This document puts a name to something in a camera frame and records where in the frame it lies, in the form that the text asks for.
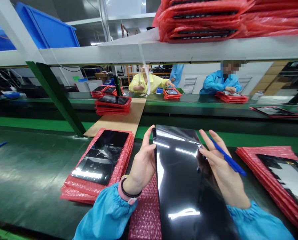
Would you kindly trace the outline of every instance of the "wrist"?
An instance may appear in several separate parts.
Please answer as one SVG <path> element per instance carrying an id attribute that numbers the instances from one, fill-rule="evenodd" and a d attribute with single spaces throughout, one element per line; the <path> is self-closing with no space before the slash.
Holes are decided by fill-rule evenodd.
<path id="1" fill-rule="evenodd" d="M 123 182 L 123 189 L 130 195 L 137 195 L 142 191 L 142 186 L 134 181 L 132 176 L 129 175 Z"/>

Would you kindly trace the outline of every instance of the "blue sleeve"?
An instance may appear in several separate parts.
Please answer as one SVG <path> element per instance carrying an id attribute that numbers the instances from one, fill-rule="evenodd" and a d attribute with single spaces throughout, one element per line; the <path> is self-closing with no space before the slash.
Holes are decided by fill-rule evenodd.
<path id="1" fill-rule="evenodd" d="M 239 83 L 239 78 L 237 78 L 236 84 L 234 85 L 234 87 L 236 88 L 236 92 L 241 91 L 242 86 Z"/>
<path id="2" fill-rule="evenodd" d="M 79 223 L 73 240 L 119 239 L 138 201 L 129 205 L 118 193 L 116 183 L 101 191 L 93 208 Z"/>
<path id="3" fill-rule="evenodd" d="M 203 89 L 211 89 L 215 91 L 223 91 L 225 90 L 226 86 L 222 83 L 215 83 L 216 75 L 214 73 L 208 75 L 203 82 Z"/>
<path id="4" fill-rule="evenodd" d="M 240 239 L 293 240 L 293 236 L 282 221 L 265 212 L 254 201 L 249 209 L 227 206 L 235 222 Z"/>
<path id="5" fill-rule="evenodd" d="M 176 74 L 177 66 L 178 66 L 177 64 L 172 65 L 172 70 L 171 70 L 170 77 L 169 77 L 170 81 L 171 81 L 172 78 L 177 79 L 177 74 Z"/>

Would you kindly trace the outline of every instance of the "hand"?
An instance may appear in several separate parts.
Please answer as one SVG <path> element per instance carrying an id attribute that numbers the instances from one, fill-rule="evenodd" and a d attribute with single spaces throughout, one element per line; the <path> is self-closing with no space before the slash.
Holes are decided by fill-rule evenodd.
<path id="1" fill-rule="evenodd" d="M 146 88 L 143 85 L 134 86 L 134 91 L 144 91 Z"/>
<path id="2" fill-rule="evenodd" d="M 171 86 L 172 88 L 176 88 L 176 86 L 170 81 L 168 80 L 166 83 L 165 83 L 166 86 Z"/>
<path id="3" fill-rule="evenodd" d="M 153 174 L 156 171 L 155 163 L 155 144 L 149 145 L 151 130 L 155 127 L 152 125 L 143 136 L 140 151 L 133 159 L 129 176 L 123 182 L 123 189 L 130 195 L 137 195 L 148 185 Z"/>
<path id="4" fill-rule="evenodd" d="M 250 208 L 250 200 L 245 193 L 239 173 L 236 173 L 224 160 L 223 155 L 215 148 L 208 135 L 203 130 L 199 130 L 199 133 L 209 148 L 209 151 L 206 149 L 199 149 L 199 151 L 208 159 L 211 170 L 226 203 L 232 207 L 242 209 Z M 224 141 L 218 134 L 212 130 L 209 130 L 209 133 L 225 153 L 231 156 Z"/>
<path id="5" fill-rule="evenodd" d="M 225 90 L 228 91 L 228 92 L 230 92 L 230 94 L 234 94 L 236 92 L 236 88 L 235 87 L 226 87 Z"/>

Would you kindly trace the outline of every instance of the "yellow shirt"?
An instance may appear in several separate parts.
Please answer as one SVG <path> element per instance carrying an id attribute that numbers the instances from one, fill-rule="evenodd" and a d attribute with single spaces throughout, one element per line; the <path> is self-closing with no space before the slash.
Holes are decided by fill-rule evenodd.
<path id="1" fill-rule="evenodd" d="M 150 78 L 150 93 L 156 93 L 158 87 L 161 87 L 161 88 L 167 87 L 165 85 L 165 83 L 169 80 L 168 78 L 163 79 L 163 78 L 160 78 L 160 77 L 153 75 L 151 73 L 149 73 L 149 78 Z M 139 86 L 139 85 L 145 86 L 146 89 L 143 91 L 134 91 L 133 87 Z M 135 75 L 133 77 L 132 82 L 129 85 L 129 90 L 130 90 L 130 92 L 139 92 L 139 93 L 147 93 L 148 92 L 148 86 L 147 86 L 142 74 L 138 73 L 137 75 Z"/>

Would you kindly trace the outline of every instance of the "green metal leg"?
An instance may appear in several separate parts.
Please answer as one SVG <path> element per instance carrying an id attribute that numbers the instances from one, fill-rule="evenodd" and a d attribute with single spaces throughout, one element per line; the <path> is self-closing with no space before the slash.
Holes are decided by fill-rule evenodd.
<path id="1" fill-rule="evenodd" d="M 50 67 L 43 63 L 26 63 L 75 133 L 83 137 L 86 130 Z"/>

